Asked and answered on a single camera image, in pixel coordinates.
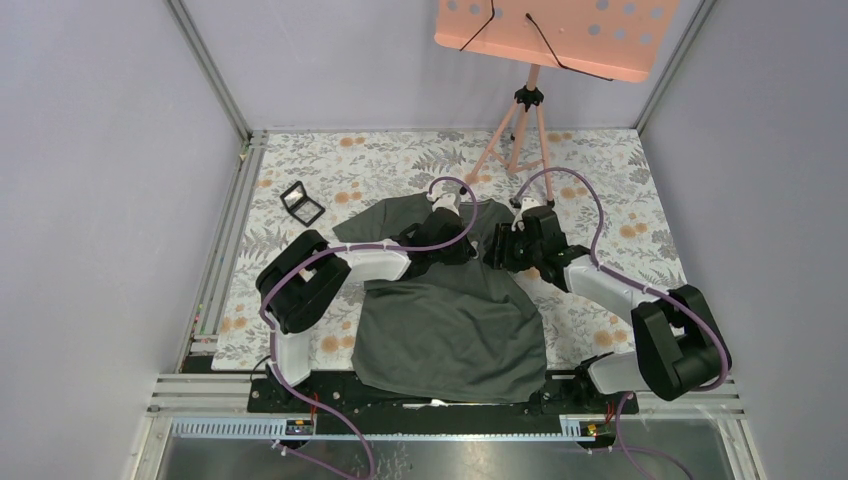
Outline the dark green t-shirt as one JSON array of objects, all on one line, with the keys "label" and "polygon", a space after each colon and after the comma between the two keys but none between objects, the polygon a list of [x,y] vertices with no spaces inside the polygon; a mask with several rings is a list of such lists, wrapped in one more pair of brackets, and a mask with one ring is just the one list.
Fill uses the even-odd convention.
[{"label": "dark green t-shirt", "polygon": [[523,402],[543,386],[542,316],[508,272],[476,258],[364,291],[352,354],[364,384],[484,403]]}]

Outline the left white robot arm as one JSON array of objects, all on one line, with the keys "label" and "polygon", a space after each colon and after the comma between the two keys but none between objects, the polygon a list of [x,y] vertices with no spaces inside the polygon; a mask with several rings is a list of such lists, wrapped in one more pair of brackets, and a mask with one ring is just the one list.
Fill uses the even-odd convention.
[{"label": "left white robot arm", "polygon": [[322,319],[342,287],[351,282],[405,281],[433,265],[460,265],[475,250],[469,220],[448,207],[436,207],[422,223],[372,243],[334,245],[314,229],[298,236],[256,280],[259,315],[270,329],[270,367],[276,378],[272,398],[288,411],[309,401],[312,371],[308,330]]}]

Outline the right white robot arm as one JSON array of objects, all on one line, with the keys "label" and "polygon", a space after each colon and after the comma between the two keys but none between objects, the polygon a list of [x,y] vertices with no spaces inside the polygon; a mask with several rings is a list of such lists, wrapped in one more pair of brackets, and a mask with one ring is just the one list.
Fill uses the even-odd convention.
[{"label": "right white robot arm", "polygon": [[633,351],[578,366],[573,396],[583,410],[597,412],[620,392],[649,390],[671,401],[726,380],[731,356],[700,290],[664,291],[604,266],[593,248],[568,243],[549,206],[530,205],[513,222],[498,224],[485,261],[510,272],[534,268],[545,282],[630,324]]}]

